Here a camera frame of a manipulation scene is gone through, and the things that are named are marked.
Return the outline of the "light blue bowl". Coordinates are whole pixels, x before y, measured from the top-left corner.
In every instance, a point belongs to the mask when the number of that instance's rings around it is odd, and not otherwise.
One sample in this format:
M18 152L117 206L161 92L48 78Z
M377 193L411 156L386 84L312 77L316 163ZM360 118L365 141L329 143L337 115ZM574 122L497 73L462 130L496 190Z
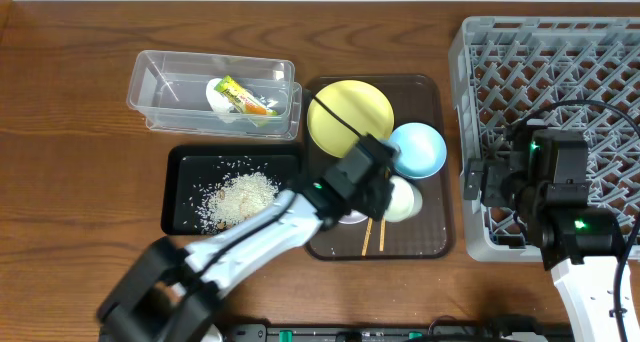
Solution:
M409 179L424 179L437 174L447 158L442 135L432 126L411 122L396 128L389 142L399 149L394 166Z

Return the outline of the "pink bowl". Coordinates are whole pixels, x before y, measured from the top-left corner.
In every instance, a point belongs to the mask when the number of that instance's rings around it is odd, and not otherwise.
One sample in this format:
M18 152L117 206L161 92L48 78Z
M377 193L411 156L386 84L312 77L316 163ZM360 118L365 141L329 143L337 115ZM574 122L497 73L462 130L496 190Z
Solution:
M352 210L350 214L347 214L341 217L339 219L339 222L345 225L352 225L352 224L361 223L363 221L366 221L367 219L368 217L366 215L356 210Z

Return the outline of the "rice and food scraps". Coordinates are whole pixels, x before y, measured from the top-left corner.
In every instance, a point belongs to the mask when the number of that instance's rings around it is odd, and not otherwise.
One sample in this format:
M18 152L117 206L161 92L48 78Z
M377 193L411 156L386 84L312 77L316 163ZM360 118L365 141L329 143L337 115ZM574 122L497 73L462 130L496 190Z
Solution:
M190 204L201 234L218 234L246 221L280 191L281 183L267 175L265 157L212 156L197 161L204 171L197 174Z

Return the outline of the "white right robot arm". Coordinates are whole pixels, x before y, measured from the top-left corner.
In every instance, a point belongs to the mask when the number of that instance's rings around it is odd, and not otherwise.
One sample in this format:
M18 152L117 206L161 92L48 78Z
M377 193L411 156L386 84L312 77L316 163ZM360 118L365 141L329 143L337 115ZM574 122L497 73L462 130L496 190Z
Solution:
M634 235L588 204L588 145L581 133L526 127L505 160L471 158L463 197L515 212L550 272L577 341L636 341L627 265Z

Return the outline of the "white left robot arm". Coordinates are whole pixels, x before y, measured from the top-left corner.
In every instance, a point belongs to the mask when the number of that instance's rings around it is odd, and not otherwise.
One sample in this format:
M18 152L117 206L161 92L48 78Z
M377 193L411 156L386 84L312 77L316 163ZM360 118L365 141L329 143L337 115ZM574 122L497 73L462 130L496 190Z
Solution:
M317 179L282 191L239 225L177 247L152 243L97 309L115 341L201 341L214 336L224 298L280 254L358 211L382 219L391 201L390 178L399 149L371 135Z

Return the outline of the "white tissue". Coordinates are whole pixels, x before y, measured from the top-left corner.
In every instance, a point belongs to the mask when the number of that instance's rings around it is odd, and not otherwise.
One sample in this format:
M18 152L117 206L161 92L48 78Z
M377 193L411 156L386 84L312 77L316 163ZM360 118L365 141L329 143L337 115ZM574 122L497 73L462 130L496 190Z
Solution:
M237 113L237 109L229 99L215 89L221 81L221 78L213 78L207 83L205 89L206 100L216 113Z

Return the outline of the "pale green cup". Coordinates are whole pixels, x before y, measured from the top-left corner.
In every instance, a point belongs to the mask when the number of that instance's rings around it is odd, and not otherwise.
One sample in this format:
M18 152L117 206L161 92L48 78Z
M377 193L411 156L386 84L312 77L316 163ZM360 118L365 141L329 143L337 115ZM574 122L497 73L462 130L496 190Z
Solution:
M393 185L390 203L384 213L387 222L401 222L416 216L423 206L421 192L399 176L390 179Z

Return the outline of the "green snack wrapper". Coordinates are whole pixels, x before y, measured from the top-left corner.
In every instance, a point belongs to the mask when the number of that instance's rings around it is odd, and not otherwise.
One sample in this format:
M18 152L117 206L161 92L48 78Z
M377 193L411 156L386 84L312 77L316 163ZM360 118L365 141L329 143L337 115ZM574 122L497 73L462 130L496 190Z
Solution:
M214 90L225 96L243 114L277 116L275 110L263 104L229 75L222 78Z

